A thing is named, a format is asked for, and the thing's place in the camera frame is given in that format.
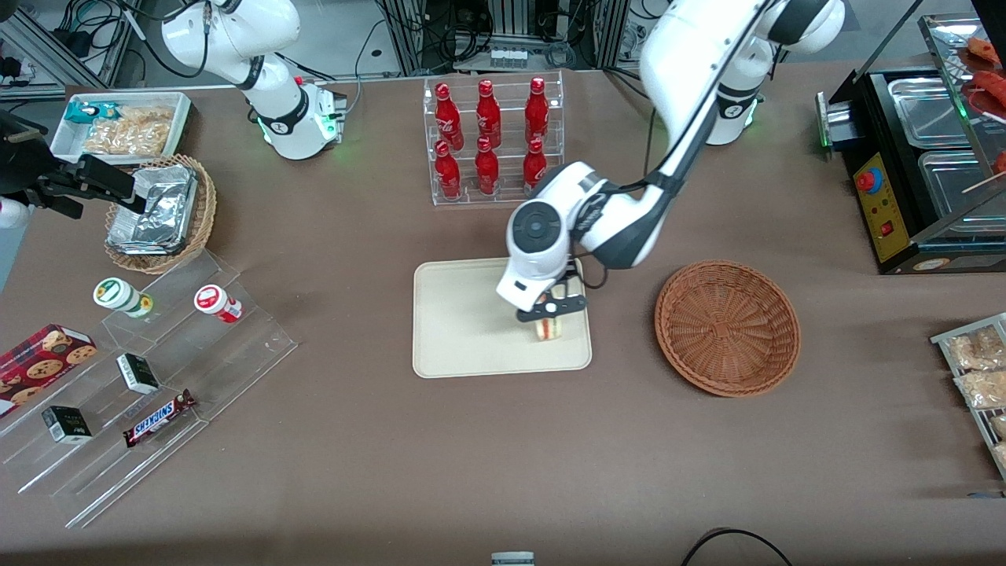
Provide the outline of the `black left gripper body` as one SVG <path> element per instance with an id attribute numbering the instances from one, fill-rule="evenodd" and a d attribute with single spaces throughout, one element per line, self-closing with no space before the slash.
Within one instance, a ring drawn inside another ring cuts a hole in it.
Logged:
<path id="1" fill-rule="evenodd" d="M 581 265 L 568 263 L 563 275 L 542 295 L 543 308 L 560 309 L 560 300 L 564 297 L 585 297 L 582 291 L 575 290 L 579 282 L 582 282 Z"/>

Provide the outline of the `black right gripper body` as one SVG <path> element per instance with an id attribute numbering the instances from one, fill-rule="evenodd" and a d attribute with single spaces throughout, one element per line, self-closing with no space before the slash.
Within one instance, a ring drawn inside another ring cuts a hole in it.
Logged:
<path id="1" fill-rule="evenodd" d="M 58 171 L 46 142 L 48 129 L 1 111 L 1 196 L 12 198 L 43 176 Z"/>

